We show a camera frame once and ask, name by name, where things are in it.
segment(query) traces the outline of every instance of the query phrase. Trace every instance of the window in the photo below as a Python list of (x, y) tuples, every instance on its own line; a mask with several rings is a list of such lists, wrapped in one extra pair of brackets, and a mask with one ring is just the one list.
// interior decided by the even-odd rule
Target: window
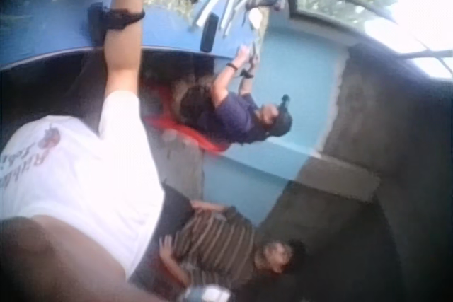
[[(291, 17), (315, 16), (348, 27), (397, 54), (453, 49), (453, 0), (289, 0)], [(412, 62), (429, 76), (453, 79), (452, 58)]]

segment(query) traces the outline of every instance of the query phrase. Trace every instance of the dark blue shirt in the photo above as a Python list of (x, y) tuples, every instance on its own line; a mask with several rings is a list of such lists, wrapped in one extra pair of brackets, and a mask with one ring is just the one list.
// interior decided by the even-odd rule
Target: dark blue shirt
[(255, 111), (258, 106), (250, 94), (230, 92), (213, 110), (201, 113), (197, 125), (209, 137), (231, 143), (246, 143), (256, 132)]

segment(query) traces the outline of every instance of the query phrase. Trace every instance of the striped shirt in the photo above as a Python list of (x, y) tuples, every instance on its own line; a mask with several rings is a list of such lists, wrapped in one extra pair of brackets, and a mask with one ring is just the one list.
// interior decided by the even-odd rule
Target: striped shirt
[(202, 211), (177, 232), (174, 255), (184, 264), (191, 285), (235, 288), (255, 274), (255, 242), (252, 223), (235, 208), (222, 214)]

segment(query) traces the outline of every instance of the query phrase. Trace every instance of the strap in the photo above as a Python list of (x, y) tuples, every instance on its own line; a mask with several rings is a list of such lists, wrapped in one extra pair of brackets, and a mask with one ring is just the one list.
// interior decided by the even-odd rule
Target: strap
[(254, 75), (251, 72), (248, 72), (247, 70), (243, 69), (241, 72), (241, 77), (244, 77), (246, 79), (251, 79), (254, 77)]
[(131, 13), (125, 8), (103, 8), (103, 21), (107, 30), (123, 30), (126, 26), (140, 21), (144, 17), (144, 10), (140, 13)]
[(234, 65), (233, 63), (228, 63), (227, 66), (229, 66), (232, 69), (234, 69), (234, 71), (238, 71), (238, 67), (236, 65)]

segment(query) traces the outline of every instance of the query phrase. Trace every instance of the hand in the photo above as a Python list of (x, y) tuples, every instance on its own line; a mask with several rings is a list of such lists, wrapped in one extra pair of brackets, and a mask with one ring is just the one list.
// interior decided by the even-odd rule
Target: hand
[(236, 58), (239, 59), (242, 64), (245, 64), (250, 58), (250, 49), (245, 45), (241, 45)]
[(258, 67), (258, 65), (260, 64), (260, 62), (261, 62), (261, 58), (260, 58), (260, 55), (258, 53), (253, 55), (253, 56), (251, 56), (250, 57), (250, 61), (249, 61), (250, 69), (248, 71), (250, 72), (250, 71), (255, 70)]
[(173, 238), (171, 235), (159, 239), (159, 256), (162, 260), (173, 256)]
[(190, 201), (192, 208), (195, 211), (215, 211), (215, 212), (222, 212), (225, 208), (218, 204), (212, 204), (204, 201)]

